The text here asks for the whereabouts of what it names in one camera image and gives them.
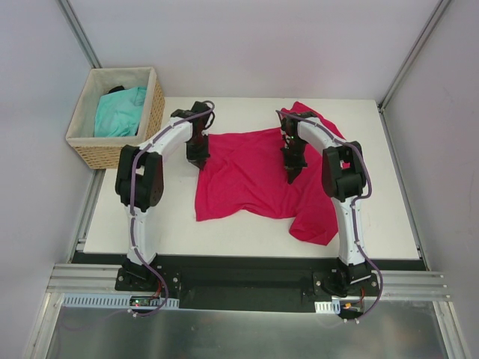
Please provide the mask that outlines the pink t shirt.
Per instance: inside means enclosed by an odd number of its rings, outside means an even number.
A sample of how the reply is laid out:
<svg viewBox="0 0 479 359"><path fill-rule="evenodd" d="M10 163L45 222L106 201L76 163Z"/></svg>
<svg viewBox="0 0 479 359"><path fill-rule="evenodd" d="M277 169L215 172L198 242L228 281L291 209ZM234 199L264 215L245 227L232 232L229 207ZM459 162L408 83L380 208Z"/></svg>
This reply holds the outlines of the pink t shirt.
<svg viewBox="0 0 479 359"><path fill-rule="evenodd" d="M327 245L338 233L332 200L322 183L322 156L305 148L307 167L288 183L280 129L209 136L210 157L195 194L197 221L225 218L240 210L292 219L295 239Z"/></svg>

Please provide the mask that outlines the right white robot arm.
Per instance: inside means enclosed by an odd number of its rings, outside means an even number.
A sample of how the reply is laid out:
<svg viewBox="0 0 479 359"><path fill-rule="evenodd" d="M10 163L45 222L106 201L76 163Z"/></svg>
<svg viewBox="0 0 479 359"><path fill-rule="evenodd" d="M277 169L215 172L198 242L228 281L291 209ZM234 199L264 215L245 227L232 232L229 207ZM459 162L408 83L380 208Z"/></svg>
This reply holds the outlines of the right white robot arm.
<svg viewBox="0 0 479 359"><path fill-rule="evenodd" d="M276 113L284 139L281 151L289 184L307 167L308 144L322 156L321 183L335 208L340 247L337 269L321 280L320 287L339 298L354 295L372 275L360 224L360 201L372 195L361 145L334 134L312 111L299 114L277 110Z"/></svg>

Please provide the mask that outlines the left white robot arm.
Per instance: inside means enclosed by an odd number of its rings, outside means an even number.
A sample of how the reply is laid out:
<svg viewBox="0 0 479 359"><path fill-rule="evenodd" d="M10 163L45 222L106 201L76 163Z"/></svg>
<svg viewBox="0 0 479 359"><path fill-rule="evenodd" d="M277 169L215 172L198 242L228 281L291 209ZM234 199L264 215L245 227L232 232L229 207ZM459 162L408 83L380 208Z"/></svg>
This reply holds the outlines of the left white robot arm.
<svg viewBox="0 0 479 359"><path fill-rule="evenodd" d="M189 110L177 109L152 138L121 149L115 192L129 222L129 250L118 272L118 290L127 285L143 291L166 287L153 267L157 253L148 233L149 217L164 192L164 164L178 147L184 144L187 161L204 169L210 157L208 130L216 117L214 109L210 100L196 101Z"/></svg>

